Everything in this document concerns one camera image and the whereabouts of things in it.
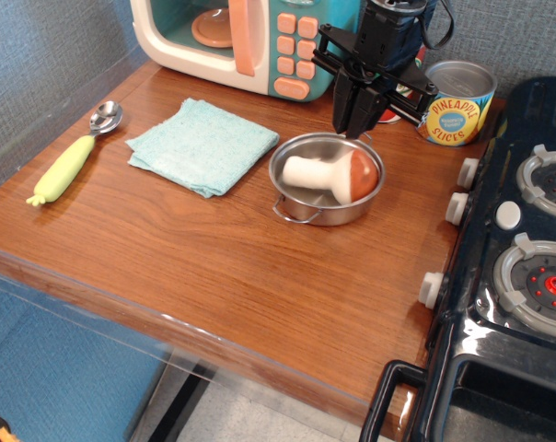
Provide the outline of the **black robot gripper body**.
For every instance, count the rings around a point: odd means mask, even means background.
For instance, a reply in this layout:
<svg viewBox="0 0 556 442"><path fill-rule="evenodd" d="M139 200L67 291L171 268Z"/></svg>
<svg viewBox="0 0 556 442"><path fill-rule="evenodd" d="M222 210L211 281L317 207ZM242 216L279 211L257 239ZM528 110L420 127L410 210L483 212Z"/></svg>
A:
<svg viewBox="0 0 556 442"><path fill-rule="evenodd" d="M339 71L346 71L356 84L355 96L371 87L388 98L387 110L417 126L438 94L415 64L423 44L435 48L427 37L435 7L435 1L368 1L357 31L331 24L319 27L312 62L334 81ZM398 84L411 89L412 96L398 93Z"/></svg>

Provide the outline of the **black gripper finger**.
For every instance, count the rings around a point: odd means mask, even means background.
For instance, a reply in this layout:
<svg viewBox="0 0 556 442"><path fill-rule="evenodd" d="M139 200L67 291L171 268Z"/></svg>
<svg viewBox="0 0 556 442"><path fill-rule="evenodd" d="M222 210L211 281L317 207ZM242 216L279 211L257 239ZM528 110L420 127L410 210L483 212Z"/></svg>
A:
<svg viewBox="0 0 556 442"><path fill-rule="evenodd" d="M372 130L387 107L388 98L385 95L371 87L360 89L353 101L346 137L357 139Z"/></svg>
<svg viewBox="0 0 556 442"><path fill-rule="evenodd" d="M346 71L335 76L333 90L332 125L337 134L347 131L352 113L356 84Z"/></svg>

